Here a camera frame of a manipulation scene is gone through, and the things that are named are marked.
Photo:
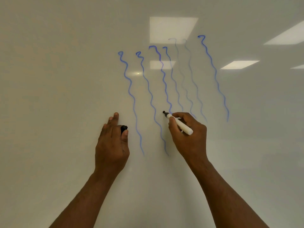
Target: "squiggly line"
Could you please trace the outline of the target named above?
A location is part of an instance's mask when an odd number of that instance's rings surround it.
[[[215,82],[216,82],[216,84],[217,84],[217,90],[219,91],[219,93],[223,96],[223,98],[224,98],[224,106],[225,106],[225,108],[226,108],[226,110],[227,110],[227,122],[228,122],[228,120],[229,120],[229,110],[228,110],[228,107],[226,106],[226,97],[225,97],[225,95],[219,90],[219,82],[217,81],[217,79],[216,79],[216,75],[217,75],[217,70],[216,70],[216,68],[214,67],[214,65],[213,65],[213,61],[212,61],[212,57],[211,57],[211,55],[208,53],[208,48],[207,48],[207,46],[203,43],[203,41],[205,40],[205,38],[206,38],[206,36],[205,35],[199,35],[199,36],[197,36],[198,38],[202,38],[202,45],[204,46],[204,48],[206,49],[206,54],[208,55],[208,57],[210,58],[210,61],[211,61],[211,66],[214,68],[214,70],[215,70],[215,74],[214,74],[214,79],[215,79]]]
[[[152,100],[153,100],[153,94],[151,93],[151,91],[150,91],[150,83],[149,83],[149,81],[148,81],[148,79],[145,77],[145,69],[144,69],[144,67],[143,67],[143,65],[142,65],[142,62],[143,62],[143,60],[144,60],[144,57],[143,56],[140,56],[140,54],[141,54],[141,52],[140,51],[138,51],[137,53],[136,53],[136,55],[137,55],[137,57],[138,58],[141,58],[141,62],[140,62],[140,65],[141,65],[141,67],[142,67],[142,69],[143,69],[143,78],[147,81],[147,83],[148,83],[148,91],[149,91],[149,93],[150,93],[150,95],[151,95],[151,101],[150,101],[150,105],[153,107],[153,109],[154,109],[154,121],[156,122],[156,124],[158,124],[159,125],[159,127],[161,128],[161,139],[164,141],[164,144],[165,144],[165,152],[166,152],[166,154],[167,155],[169,155],[168,153],[167,153],[167,150],[166,150],[166,141],[165,141],[165,139],[163,139],[163,137],[162,137],[162,127],[161,127],[161,125],[156,121],[156,119],[155,119],[155,115],[156,115],[156,108],[152,105]]]
[[[181,68],[180,68],[180,60],[178,58],[178,48],[176,46],[176,38],[169,38],[169,40],[171,39],[175,39],[175,48],[176,48],[176,51],[177,51],[177,62],[178,62],[178,71],[180,72],[180,74],[182,75],[183,77],[183,81],[181,82],[181,87],[186,91],[186,98],[188,99],[188,101],[191,103],[191,107],[190,107],[190,114],[196,119],[196,116],[192,113],[192,106],[193,106],[193,102],[188,98],[188,90],[184,87],[184,80],[185,80],[185,76],[183,74],[183,72],[181,71]]]
[[[189,61],[188,61],[188,66],[189,66],[190,73],[191,73],[191,80],[192,80],[192,83],[193,83],[193,84],[195,85],[195,87],[196,87],[196,98],[197,98],[197,100],[201,103],[201,114],[202,114],[202,116],[204,117],[204,119],[206,120],[206,122],[208,122],[208,121],[207,121],[207,118],[206,118],[205,115],[203,114],[203,102],[202,102],[202,101],[200,100],[200,98],[199,98],[199,88],[197,87],[197,84],[196,84],[196,83],[194,82],[194,80],[193,80],[193,72],[192,72],[192,68],[191,68],[191,65],[190,65],[192,54],[191,54],[190,49],[188,49],[188,47],[186,46],[187,40],[186,40],[186,39],[184,39],[184,40],[185,40],[185,49],[187,49],[187,50],[189,51],[189,54],[190,54]]]
[[[164,64],[163,64],[163,62],[161,61],[161,59],[162,59],[162,58],[161,58],[161,54],[158,52],[157,47],[156,47],[155,45],[150,45],[150,46],[149,46],[149,49],[150,49],[150,48],[154,48],[154,49],[155,49],[156,53],[157,53],[158,56],[159,56],[159,61],[162,63],[161,72],[164,74],[164,76],[163,76],[163,83],[165,84],[165,93],[166,93],[166,96],[167,96],[167,103],[170,104],[169,113],[172,114],[172,112],[171,112],[172,104],[171,104],[171,102],[168,101],[168,98],[169,98],[169,97],[168,97],[168,93],[167,93],[167,83],[165,82],[166,73],[163,71]]]
[[[125,76],[126,79],[128,79],[128,80],[130,81],[130,85],[129,85],[128,92],[129,92],[129,95],[133,98],[133,111],[134,111],[135,118],[136,118],[135,129],[136,129],[136,132],[138,133],[138,135],[139,135],[139,137],[140,137],[140,148],[141,148],[141,152],[142,152],[143,156],[145,156],[145,153],[144,153],[144,151],[143,151],[143,149],[142,149],[142,146],[141,146],[142,137],[141,137],[141,135],[140,135],[140,133],[139,133],[139,131],[138,131],[138,129],[137,129],[137,115],[136,115],[136,113],[135,113],[135,97],[130,93],[130,88],[131,88],[131,85],[132,85],[132,80],[126,76],[126,71],[127,71],[127,69],[128,69],[128,63],[122,59],[123,53],[124,53],[123,51],[119,51],[119,52],[118,52],[118,55],[120,56],[120,61],[121,61],[122,63],[126,64],[126,69],[125,69],[123,75]]]
[[[177,83],[176,83],[176,81],[173,79],[173,66],[172,66],[171,58],[170,58],[170,56],[169,56],[169,54],[168,54],[168,47],[167,47],[167,46],[164,46],[163,49],[166,49],[166,54],[167,54],[167,56],[168,56],[168,58],[169,58],[169,60],[170,60],[170,65],[171,65],[171,79],[172,79],[172,80],[174,81],[174,83],[175,83],[175,90],[176,90],[177,95],[178,95],[178,97],[177,97],[177,102],[178,102],[178,104],[180,105],[181,110],[184,111],[184,107],[183,107],[183,106],[180,104],[180,102],[179,102],[179,92],[177,91]]]

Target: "whiteboard marker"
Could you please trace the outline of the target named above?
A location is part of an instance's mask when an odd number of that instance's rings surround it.
[[[166,116],[166,118],[170,118],[170,117],[173,117],[172,116],[172,114],[169,114],[169,113],[167,113],[167,112],[165,112],[165,111],[163,111],[163,113],[164,113],[164,115]],[[175,121],[176,121],[176,124],[180,127],[180,129],[183,131],[183,132],[185,132],[186,134],[188,134],[188,135],[191,135],[191,134],[193,134],[193,130],[189,127],[189,126],[187,126],[187,125],[185,125],[184,123],[182,123],[180,120],[178,120],[176,117],[173,117],[173,118],[175,118]]]

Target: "hairy forearm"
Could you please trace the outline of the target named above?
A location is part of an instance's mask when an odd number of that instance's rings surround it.
[[[268,227],[209,161],[194,162],[190,167],[205,193],[217,228]]]
[[[113,179],[92,174],[50,228],[93,228]]]

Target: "left hand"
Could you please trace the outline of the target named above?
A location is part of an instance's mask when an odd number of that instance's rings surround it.
[[[121,135],[118,124],[119,114],[114,113],[107,124],[103,125],[95,148],[95,171],[102,179],[114,181],[125,167],[130,155],[128,147],[128,130]]]

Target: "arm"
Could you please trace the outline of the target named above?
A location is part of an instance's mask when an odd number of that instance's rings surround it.
[[[184,157],[199,181],[207,198],[217,228],[268,228],[253,209],[219,175],[208,161],[206,154],[207,128],[197,122],[189,113],[174,113],[193,129],[188,136],[181,133],[173,117],[169,129],[177,150]]]
[[[104,124],[95,149],[95,171],[50,228],[93,228],[101,205],[128,157],[128,131],[122,135],[118,113]]]

